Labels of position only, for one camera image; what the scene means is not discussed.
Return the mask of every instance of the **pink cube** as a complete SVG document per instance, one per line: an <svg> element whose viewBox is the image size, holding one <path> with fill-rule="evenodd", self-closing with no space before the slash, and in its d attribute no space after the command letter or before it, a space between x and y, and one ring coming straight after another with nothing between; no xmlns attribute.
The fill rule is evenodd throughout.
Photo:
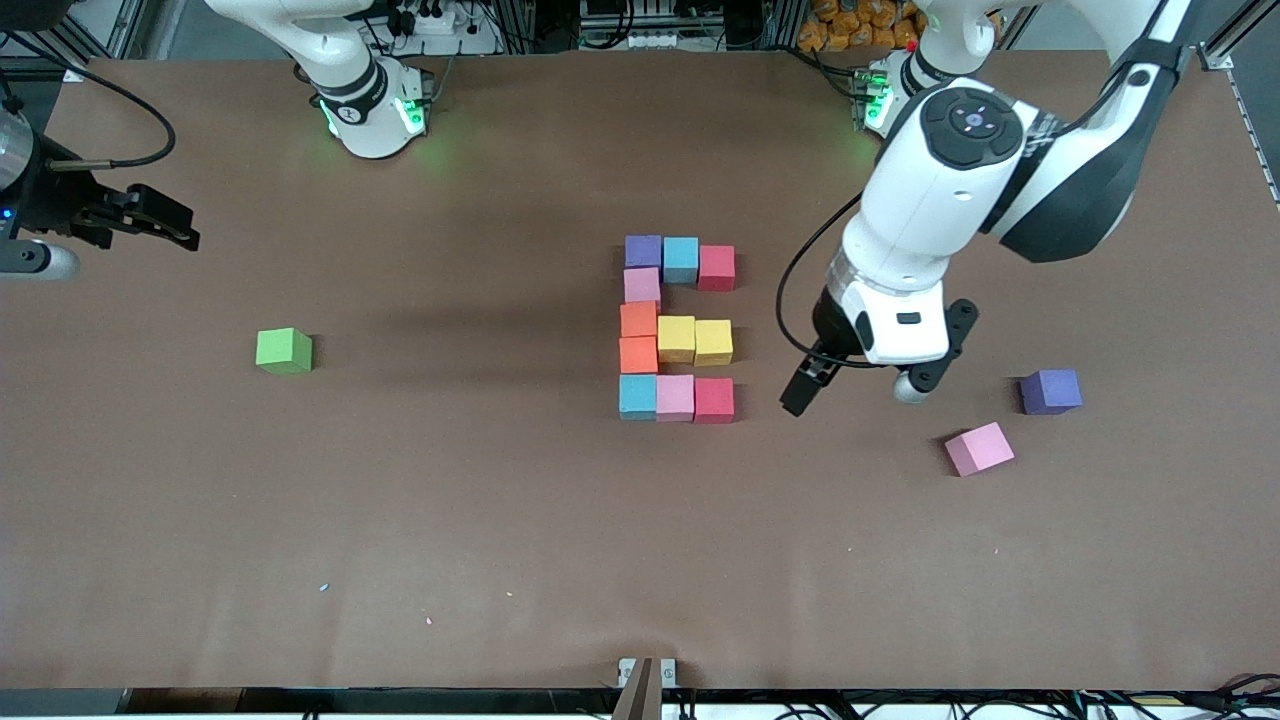
<svg viewBox="0 0 1280 720"><path fill-rule="evenodd" d="M1014 459L1014 451L1009 447L1005 433L1000 430L1000 423L959 434L948 439L946 447L961 478Z"/></svg>
<svg viewBox="0 0 1280 720"><path fill-rule="evenodd" d="M658 375L658 421L689 423L694 419L694 377Z"/></svg>
<svg viewBox="0 0 1280 720"><path fill-rule="evenodd" d="M662 281L658 268L628 268L622 270L623 302L654 301L662 306Z"/></svg>

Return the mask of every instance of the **orange cube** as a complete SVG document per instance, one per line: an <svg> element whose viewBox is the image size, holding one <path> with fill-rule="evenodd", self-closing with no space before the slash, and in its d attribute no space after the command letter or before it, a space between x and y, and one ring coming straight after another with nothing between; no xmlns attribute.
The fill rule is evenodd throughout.
<svg viewBox="0 0 1280 720"><path fill-rule="evenodd" d="M627 302L621 307L622 337L648 337L658 334L658 304L653 300Z"/></svg>
<svg viewBox="0 0 1280 720"><path fill-rule="evenodd" d="M623 375L657 373L658 338L655 336L620 338L618 356Z"/></svg>

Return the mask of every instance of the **green cube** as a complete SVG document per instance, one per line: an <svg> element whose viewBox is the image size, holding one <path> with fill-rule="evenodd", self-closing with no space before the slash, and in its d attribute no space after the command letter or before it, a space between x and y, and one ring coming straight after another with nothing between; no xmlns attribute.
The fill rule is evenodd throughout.
<svg viewBox="0 0 1280 720"><path fill-rule="evenodd" d="M311 338L296 328L257 333L257 366L276 375L311 372Z"/></svg>

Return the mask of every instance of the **yellow cube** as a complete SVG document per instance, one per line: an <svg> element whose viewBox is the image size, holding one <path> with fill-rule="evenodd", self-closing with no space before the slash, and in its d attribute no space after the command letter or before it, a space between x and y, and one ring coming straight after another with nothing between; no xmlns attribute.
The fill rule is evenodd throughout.
<svg viewBox="0 0 1280 720"><path fill-rule="evenodd" d="M694 345L695 368L728 365L733 361L733 325L728 320L698 320Z"/></svg>
<svg viewBox="0 0 1280 720"><path fill-rule="evenodd" d="M658 361L692 363L696 350L692 315L658 315Z"/></svg>

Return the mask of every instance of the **purple cube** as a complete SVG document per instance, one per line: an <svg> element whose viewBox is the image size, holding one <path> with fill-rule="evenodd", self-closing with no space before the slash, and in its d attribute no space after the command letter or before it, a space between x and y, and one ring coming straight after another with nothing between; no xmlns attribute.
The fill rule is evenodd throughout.
<svg viewBox="0 0 1280 720"><path fill-rule="evenodd" d="M628 234L625 268L660 268L662 236Z"/></svg>
<svg viewBox="0 0 1280 720"><path fill-rule="evenodd" d="M1028 415L1061 415L1084 405L1075 370L1041 370L1021 379L1023 409Z"/></svg>

